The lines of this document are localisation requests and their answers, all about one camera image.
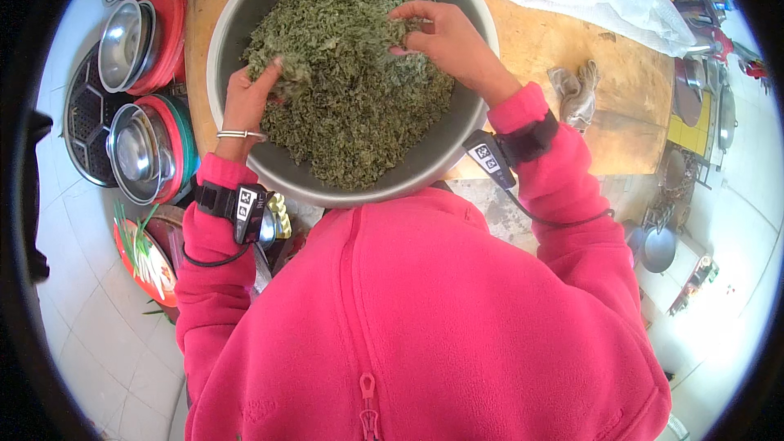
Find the hand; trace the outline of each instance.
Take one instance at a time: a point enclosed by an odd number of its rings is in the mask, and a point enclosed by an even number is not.
[[[244,67],[229,77],[226,92],[226,109],[223,111],[221,130],[259,131],[259,123],[267,106],[267,95],[278,81],[282,63],[275,58],[261,73],[256,82],[248,78],[248,67]],[[221,138],[215,155],[234,162],[245,163],[257,137]]]
[[[421,51],[436,66],[482,96],[490,107],[504,102],[521,89],[459,7],[412,0],[389,13],[392,19],[425,18],[421,31],[405,38],[406,50],[391,47],[392,54]]]

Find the chopped green vegetables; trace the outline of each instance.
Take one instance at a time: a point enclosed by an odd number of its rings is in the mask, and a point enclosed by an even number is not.
[[[284,65],[262,130],[329,185],[372,186],[449,109],[451,76],[388,52],[416,28],[387,18],[406,1],[278,0],[251,33],[252,80],[277,55]]]

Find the person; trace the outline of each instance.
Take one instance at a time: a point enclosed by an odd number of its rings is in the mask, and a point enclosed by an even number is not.
[[[488,103],[508,134],[545,119],[459,8],[425,1],[420,51]],[[228,85],[223,130],[256,131],[280,74],[272,62]],[[221,138],[198,182],[256,182],[255,141]],[[550,150],[519,163],[519,198],[561,223],[608,202],[582,137],[561,123]],[[186,439],[653,439],[670,389],[643,327],[622,227],[604,215],[532,224],[538,258],[491,236],[471,203],[442,189],[328,212],[251,306],[250,252],[178,272],[176,337],[192,402]],[[183,220],[185,250],[221,261],[241,249],[229,220]]]

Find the jacket zipper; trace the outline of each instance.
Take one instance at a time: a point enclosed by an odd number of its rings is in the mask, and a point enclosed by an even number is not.
[[[376,402],[376,378],[371,373],[370,352],[362,332],[362,324],[359,317],[359,309],[354,296],[354,274],[352,272],[352,261],[354,259],[354,242],[359,233],[359,220],[361,219],[361,208],[354,210],[351,220],[351,233],[343,248],[340,259],[340,293],[343,297],[343,308],[346,310],[346,318],[350,334],[354,342],[354,352],[357,356],[360,371],[359,388],[362,392],[363,408],[359,412],[362,423],[362,433],[365,441],[380,441],[379,435],[379,412],[374,407]]]

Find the kitchen counter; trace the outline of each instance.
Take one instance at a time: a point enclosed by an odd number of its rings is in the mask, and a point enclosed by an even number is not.
[[[187,91],[201,156],[217,144],[217,128],[207,99],[207,51],[227,1],[188,1]],[[591,173],[654,173],[670,121],[672,58],[567,15],[520,7],[508,0],[485,2],[498,31],[501,61],[521,83],[541,85],[556,116],[560,105],[547,70],[563,66],[576,72],[592,58],[598,64],[602,79],[597,87],[597,111],[586,132],[593,156]],[[468,157],[445,175],[445,179],[484,177]]]

